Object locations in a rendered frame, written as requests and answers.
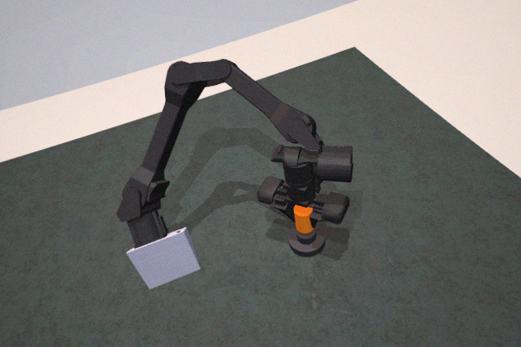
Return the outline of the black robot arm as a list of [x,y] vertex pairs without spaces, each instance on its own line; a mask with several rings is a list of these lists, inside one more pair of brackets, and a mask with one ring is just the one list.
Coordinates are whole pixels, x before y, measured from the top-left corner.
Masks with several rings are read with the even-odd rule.
[[164,180],[164,169],[186,112],[205,87],[224,82],[264,113],[287,141],[305,147],[280,144],[273,151],[271,161],[283,163],[284,177],[289,183],[305,184],[314,172],[316,193],[321,190],[322,181],[352,182],[353,147],[325,146],[309,115],[278,100],[234,62],[221,59],[189,64],[179,60],[168,68],[163,110],[142,165],[123,189],[117,212],[121,222],[127,221],[134,249],[167,236],[163,216],[157,211],[170,183]]

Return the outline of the dark grey round pedestal with silver shaft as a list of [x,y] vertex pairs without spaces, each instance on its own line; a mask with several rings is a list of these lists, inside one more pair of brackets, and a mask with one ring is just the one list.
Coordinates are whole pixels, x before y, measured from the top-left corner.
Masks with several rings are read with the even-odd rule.
[[289,246],[295,254],[302,258],[318,255],[325,246],[325,234],[322,228],[315,225],[308,233],[301,233],[294,226],[288,234]]

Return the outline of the orange knob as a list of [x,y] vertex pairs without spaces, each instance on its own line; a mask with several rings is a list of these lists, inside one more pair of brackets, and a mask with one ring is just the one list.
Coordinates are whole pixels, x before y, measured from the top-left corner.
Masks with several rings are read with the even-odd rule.
[[314,228],[312,228],[310,223],[310,214],[313,208],[310,207],[302,207],[302,206],[294,206],[294,215],[295,215],[295,225],[299,232],[308,233],[311,232]]

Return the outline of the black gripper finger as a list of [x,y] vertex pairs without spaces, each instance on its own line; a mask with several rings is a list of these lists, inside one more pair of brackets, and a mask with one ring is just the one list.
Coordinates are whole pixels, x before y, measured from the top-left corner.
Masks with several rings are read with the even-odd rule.
[[314,210],[312,210],[309,218],[310,218],[310,223],[311,223],[312,228],[315,227],[317,221],[323,221],[324,220],[323,218],[321,218],[320,214],[314,213]]
[[277,208],[279,211],[281,211],[283,214],[288,216],[292,221],[295,222],[295,215],[294,215],[294,206],[295,204],[287,203],[286,206],[281,206],[276,203],[274,203],[274,208]]

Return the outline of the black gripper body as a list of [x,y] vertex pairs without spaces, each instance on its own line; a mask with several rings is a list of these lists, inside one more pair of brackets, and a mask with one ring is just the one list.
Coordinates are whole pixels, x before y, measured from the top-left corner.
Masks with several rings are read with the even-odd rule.
[[[329,195],[316,195],[314,187],[315,172],[310,181],[305,184],[291,184],[275,177],[267,177],[260,186],[257,196],[261,203],[275,203],[286,206],[287,203],[302,207],[314,208],[314,213],[320,214],[325,221],[334,224],[342,223],[350,205],[347,195],[330,192]],[[283,185],[283,188],[280,188]]]

